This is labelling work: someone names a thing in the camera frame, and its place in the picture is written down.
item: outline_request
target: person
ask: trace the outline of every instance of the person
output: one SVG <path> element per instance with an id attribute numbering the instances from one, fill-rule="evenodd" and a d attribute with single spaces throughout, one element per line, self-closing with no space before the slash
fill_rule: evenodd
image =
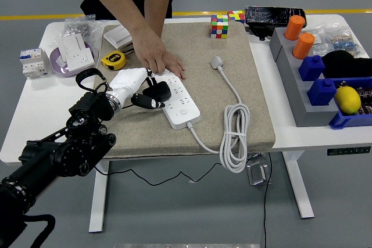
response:
<path id="1" fill-rule="evenodd" d="M 164 19 L 171 17 L 171 0 L 84 0 L 81 8 L 96 19 L 117 19 L 133 39 L 142 65 L 155 73 L 165 68 L 185 79 L 185 67 L 166 50 L 162 36 Z"/>

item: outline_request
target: floor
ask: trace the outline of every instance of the floor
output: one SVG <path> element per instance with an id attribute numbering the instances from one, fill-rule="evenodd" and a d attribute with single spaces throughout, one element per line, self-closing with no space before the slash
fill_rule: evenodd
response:
<path id="1" fill-rule="evenodd" d="M 4 20 L 3 16 L 79 14 L 82 0 L 0 0 L 0 144 L 5 139 L 25 77 L 22 49 L 38 46 L 45 27 L 63 19 Z M 173 10 L 237 10 L 246 5 L 291 6 L 305 10 L 346 9 L 341 13 L 366 52 L 372 55 L 372 14 L 349 13 L 372 7 L 372 0 L 174 0 Z M 372 247 L 371 154 L 327 156 L 305 152 L 299 166 L 315 218 L 299 217 L 281 153 L 272 153 L 273 184 L 267 194 L 267 247 Z M 118 161 L 111 171 L 133 168 L 155 183 L 183 171 L 201 177 L 215 156 Z M 269 164 L 268 159 L 262 163 Z M 0 177 L 15 170 L 0 163 Z M 43 247 L 109 247 L 116 243 L 256 243 L 264 247 L 264 186 L 252 187 L 245 172 L 216 166 L 203 180 L 178 177 L 149 186 L 132 173 L 109 179 L 105 227 L 89 234 L 94 173 L 61 178 L 37 201 L 30 214 L 53 214 L 56 228 Z M 12 247 L 28 247 L 44 224 L 30 224 Z"/>

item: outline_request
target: socket outlet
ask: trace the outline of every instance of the socket outlet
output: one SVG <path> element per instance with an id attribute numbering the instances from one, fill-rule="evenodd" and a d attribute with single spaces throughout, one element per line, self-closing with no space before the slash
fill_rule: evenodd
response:
<path id="1" fill-rule="evenodd" d="M 157 82 L 167 82 L 171 97 L 165 101 L 163 111 L 175 130 L 187 127 L 187 123 L 197 123 L 200 120 L 200 111 L 187 92 L 181 80 L 169 70 L 162 74 L 154 74 Z"/>
<path id="2" fill-rule="evenodd" d="M 94 59 L 90 48 L 85 48 L 73 55 L 67 56 L 69 71 L 75 71 L 92 65 L 94 65 Z"/>

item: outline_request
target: plastic bag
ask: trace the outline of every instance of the plastic bag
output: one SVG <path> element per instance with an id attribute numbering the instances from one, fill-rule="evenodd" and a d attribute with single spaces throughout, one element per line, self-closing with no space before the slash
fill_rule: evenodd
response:
<path id="1" fill-rule="evenodd" d="M 63 31 L 51 42 L 51 49 L 57 48 L 57 39 L 80 33 L 83 41 L 92 48 L 95 60 L 101 48 L 106 20 L 95 20 L 95 15 L 67 17 Z"/>
<path id="2" fill-rule="evenodd" d="M 339 23 L 321 24 L 311 30 L 306 30 L 315 36 L 312 47 L 314 55 L 324 56 L 329 52 L 343 50 L 353 56 L 365 54 L 365 50 L 354 42 L 348 26 Z"/>

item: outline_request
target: white cable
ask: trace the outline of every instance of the white cable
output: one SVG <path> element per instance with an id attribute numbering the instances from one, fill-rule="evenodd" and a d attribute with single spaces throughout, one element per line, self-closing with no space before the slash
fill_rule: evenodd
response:
<path id="1" fill-rule="evenodd" d="M 233 85 L 230 83 L 226 75 L 223 73 L 221 66 L 218 66 L 220 74 L 223 76 L 231 90 L 235 93 L 239 103 L 236 105 L 229 105 L 224 111 L 224 135 L 220 146 L 220 151 L 214 151 L 205 146 L 197 136 L 191 122 L 187 123 L 187 127 L 191 130 L 196 141 L 208 152 L 220 155 L 220 161 L 222 166 L 228 170 L 238 173 L 244 170 L 246 164 L 246 158 L 248 154 L 248 148 L 246 145 L 246 134 L 251 120 L 251 114 L 248 107 L 242 103 L 238 92 L 235 90 Z M 234 115 L 237 115 L 236 132 L 233 132 L 233 119 Z M 239 143 L 238 156 L 233 154 L 233 147 Z"/>

